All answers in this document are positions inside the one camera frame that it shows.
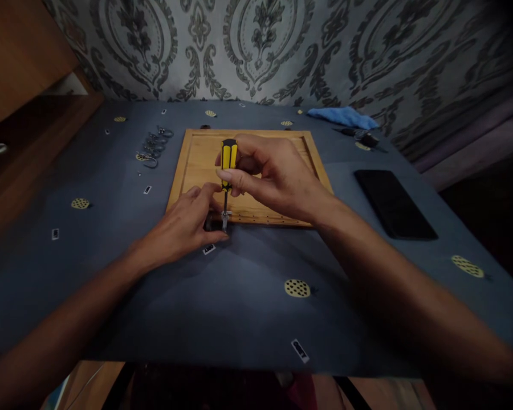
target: hand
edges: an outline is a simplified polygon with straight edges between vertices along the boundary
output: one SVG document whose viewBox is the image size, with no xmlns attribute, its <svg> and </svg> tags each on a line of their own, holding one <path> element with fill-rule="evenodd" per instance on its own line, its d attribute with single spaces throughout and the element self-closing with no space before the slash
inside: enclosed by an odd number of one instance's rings
<svg viewBox="0 0 513 410">
<path fill-rule="evenodd" d="M 217 170 L 221 179 L 232 184 L 233 197 L 248 192 L 268 208 L 312 224 L 323 212 L 323 204 L 335 200 L 291 141 L 249 134 L 238 134 L 235 139 L 238 142 L 236 168 Z M 219 153 L 215 165 L 220 164 Z"/>
<path fill-rule="evenodd" d="M 209 182 L 202 188 L 192 187 L 179 197 L 154 229 L 131 245 L 129 254 L 148 272 L 205 245 L 227 240 L 228 235 L 222 231 L 203 230 L 209 208 L 222 212 L 213 199 L 213 194 L 220 191 L 220 185 Z"/>
</svg>

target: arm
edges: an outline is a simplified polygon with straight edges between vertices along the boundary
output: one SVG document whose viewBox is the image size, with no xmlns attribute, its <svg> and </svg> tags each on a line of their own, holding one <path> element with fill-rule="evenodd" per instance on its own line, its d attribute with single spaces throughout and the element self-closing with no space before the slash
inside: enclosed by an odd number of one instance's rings
<svg viewBox="0 0 513 410">
<path fill-rule="evenodd" d="M 143 239 L 98 273 L 0 359 L 0 408 L 43 397 L 80 359 L 83 349 L 125 294 L 150 270 L 171 263 L 209 243 L 226 240 L 223 232 L 205 232 L 217 184 L 193 187 L 181 195 Z"/>
<path fill-rule="evenodd" d="M 513 381 L 513 350 L 450 292 L 330 194 L 283 139 L 241 134 L 237 168 L 218 170 L 271 209 L 311 223 L 361 300 L 434 364 L 474 380 Z M 262 178 L 254 177 L 262 173 Z"/>
</svg>

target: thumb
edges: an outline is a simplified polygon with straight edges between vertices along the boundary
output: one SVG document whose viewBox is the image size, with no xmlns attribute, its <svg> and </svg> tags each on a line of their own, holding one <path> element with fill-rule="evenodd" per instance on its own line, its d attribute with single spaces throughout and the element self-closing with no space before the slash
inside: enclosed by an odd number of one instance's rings
<svg viewBox="0 0 513 410">
<path fill-rule="evenodd" d="M 202 246 L 209 245 L 211 243 L 217 243 L 226 241 L 230 237 L 222 231 L 204 232 L 202 235 Z"/>
<path fill-rule="evenodd" d="M 230 182 L 232 186 L 241 191 L 248 192 L 252 196 L 258 196 L 262 189 L 263 181 L 260 178 L 249 175 L 247 172 L 238 169 L 217 170 L 220 179 Z"/>
</svg>

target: wooden tray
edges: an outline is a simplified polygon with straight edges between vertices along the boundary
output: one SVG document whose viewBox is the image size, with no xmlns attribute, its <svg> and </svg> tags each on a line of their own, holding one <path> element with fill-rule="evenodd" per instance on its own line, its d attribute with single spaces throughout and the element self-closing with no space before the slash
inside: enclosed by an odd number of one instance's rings
<svg viewBox="0 0 513 410">
<path fill-rule="evenodd" d="M 184 134 L 167 208 L 194 185 L 202 186 L 206 182 L 220 184 L 221 181 L 215 173 L 215 169 L 217 169 L 215 158 L 221 150 L 221 142 L 227 138 L 234 138 L 236 134 L 241 133 L 255 134 L 267 138 L 289 138 L 323 186 L 332 192 L 331 183 L 325 173 L 312 134 L 309 131 L 187 129 Z M 216 193 L 214 197 L 220 204 L 224 202 L 224 192 Z M 228 211 L 232 211 L 229 223 L 310 226 L 306 222 L 287 218 L 272 211 L 257 202 L 249 194 L 240 195 L 237 198 L 229 196 L 227 207 Z"/>
</svg>

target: wallpaper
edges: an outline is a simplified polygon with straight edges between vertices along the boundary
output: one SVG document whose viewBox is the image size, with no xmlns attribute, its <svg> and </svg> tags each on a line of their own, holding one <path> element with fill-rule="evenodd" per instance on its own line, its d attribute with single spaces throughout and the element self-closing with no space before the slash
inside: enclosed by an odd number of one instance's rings
<svg viewBox="0 0 513 410">
<path fill-rule="evenodd" d="M 484 0 L 44 3 L 109 99 L 351 105 L 412 156 L 513 81 L 513 33 Z"/>
</svg>

